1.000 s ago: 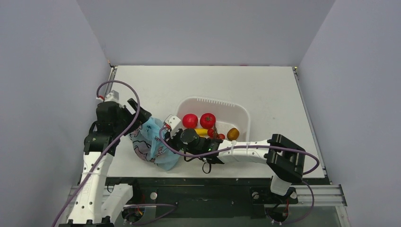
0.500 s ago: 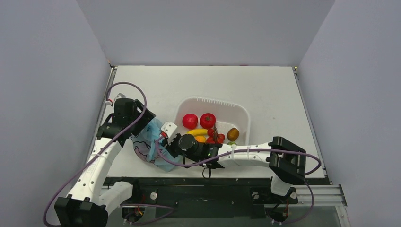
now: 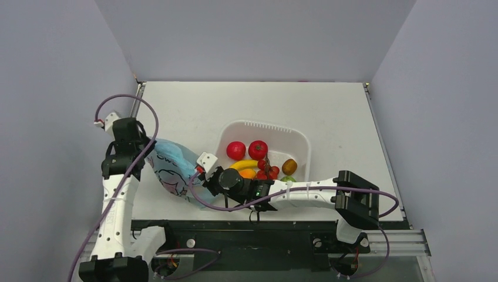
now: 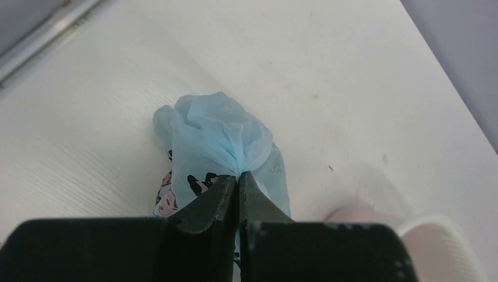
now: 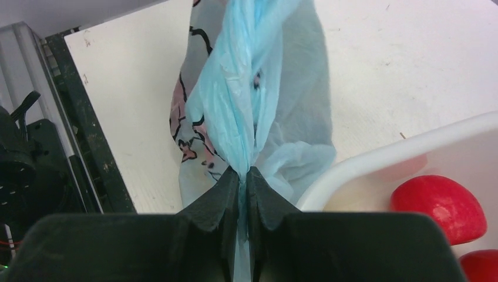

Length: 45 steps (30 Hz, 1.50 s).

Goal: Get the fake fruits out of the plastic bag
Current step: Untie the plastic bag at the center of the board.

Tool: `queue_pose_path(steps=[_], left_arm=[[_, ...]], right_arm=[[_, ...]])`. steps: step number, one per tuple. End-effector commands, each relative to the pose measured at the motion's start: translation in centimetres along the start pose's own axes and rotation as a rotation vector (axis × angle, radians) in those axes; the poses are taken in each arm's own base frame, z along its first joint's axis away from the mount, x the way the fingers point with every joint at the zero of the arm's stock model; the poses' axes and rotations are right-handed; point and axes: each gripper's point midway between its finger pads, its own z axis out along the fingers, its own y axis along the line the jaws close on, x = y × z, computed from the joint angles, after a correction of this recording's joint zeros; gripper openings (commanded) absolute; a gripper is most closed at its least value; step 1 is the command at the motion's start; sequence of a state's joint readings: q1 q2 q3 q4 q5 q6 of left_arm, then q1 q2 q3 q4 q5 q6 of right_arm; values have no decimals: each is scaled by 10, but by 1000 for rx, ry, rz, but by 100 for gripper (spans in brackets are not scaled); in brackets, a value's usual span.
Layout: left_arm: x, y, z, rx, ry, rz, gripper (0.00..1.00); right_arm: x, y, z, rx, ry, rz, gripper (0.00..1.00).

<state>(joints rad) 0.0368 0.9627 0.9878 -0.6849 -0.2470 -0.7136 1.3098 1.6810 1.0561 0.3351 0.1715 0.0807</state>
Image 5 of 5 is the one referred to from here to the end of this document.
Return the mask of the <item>light blue plastic bag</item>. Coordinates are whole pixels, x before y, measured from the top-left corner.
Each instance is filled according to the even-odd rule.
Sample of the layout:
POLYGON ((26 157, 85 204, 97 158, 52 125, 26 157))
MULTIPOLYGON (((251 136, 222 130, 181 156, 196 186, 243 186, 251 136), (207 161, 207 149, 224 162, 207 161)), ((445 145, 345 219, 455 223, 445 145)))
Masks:
POLYGON ((183 206, 250 167, 296 204, 337 155, 314 2, 194 1, 169 122, 183 206))

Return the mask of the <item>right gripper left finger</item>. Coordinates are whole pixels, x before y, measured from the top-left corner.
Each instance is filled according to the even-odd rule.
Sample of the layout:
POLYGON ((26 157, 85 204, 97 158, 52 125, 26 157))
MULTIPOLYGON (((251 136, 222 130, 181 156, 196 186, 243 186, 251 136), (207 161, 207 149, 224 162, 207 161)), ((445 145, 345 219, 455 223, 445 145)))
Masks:
POLYGON ((54 214, 27 233, 9 281, 231 281, 239 178, 177 214, 54 214))

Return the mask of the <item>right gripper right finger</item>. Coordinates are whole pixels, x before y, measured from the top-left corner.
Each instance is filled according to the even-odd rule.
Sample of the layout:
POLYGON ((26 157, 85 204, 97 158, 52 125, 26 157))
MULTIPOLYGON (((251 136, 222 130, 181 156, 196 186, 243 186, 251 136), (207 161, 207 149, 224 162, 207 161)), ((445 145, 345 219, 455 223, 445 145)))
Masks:
POLYGON ((246 195, 253 281, 465 281, 427 216, 303 212, 255 167, 246 195))

